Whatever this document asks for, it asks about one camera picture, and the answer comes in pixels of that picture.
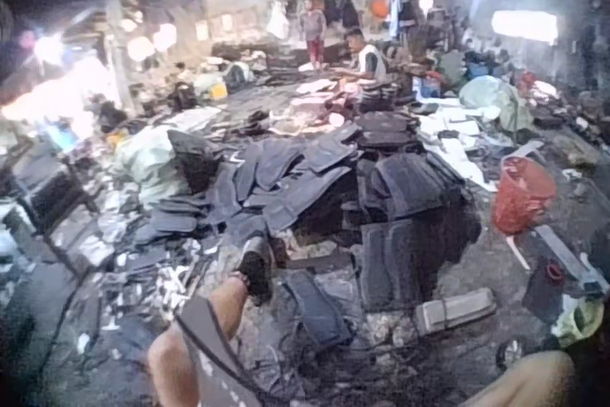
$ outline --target shoe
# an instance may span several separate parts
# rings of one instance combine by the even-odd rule
[[[246,242],[236,270],[248,279],[248,294],[256,307],[271,300],[271,248],[264,237],[256,236]]]

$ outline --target fluorescent light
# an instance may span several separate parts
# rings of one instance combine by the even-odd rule
[[[495,33],[553,44],[559,37],[557,17],[544,11],[498,10],[492,17]]]
[[[137,37],[127,44],[127,54],[135,62],[142,62],[154,54],[154,45],[146,37]]]
[[[64,46],[61,43],[61,37],[55,35],[53,37],[42,37],[34,45],[34,54],[41,60],[53,64],[61,65],[61,56],[64,52]]]
[[[152,42],[158,51],[165,51],[175,45],[177,37],[178,31],[173,24],[162,24],[159,32],[152,35]]]

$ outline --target red shorts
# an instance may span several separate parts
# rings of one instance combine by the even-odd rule
[[[307,41],[307,51],[312,62],[324,62],[324,40],[317,38],[316,40]]]

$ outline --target t-shirt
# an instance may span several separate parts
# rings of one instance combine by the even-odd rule
[[[373,45],[367,45],[358,54],[359,71],[369,71],[375,80],[382,80],[386,75],[385,62],[379,50]]]
[[[324,32],[326,17],[320,10],[306,11],[301,14],[300,24],[301,30],[305,34],[305,40],[308,42],[317,40]]]

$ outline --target bucket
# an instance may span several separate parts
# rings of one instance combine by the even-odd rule
[[[507,156],[500,164],[492,220],[503,233],[517,234],[536,223],[557,193],[553,177],[537,162]]]

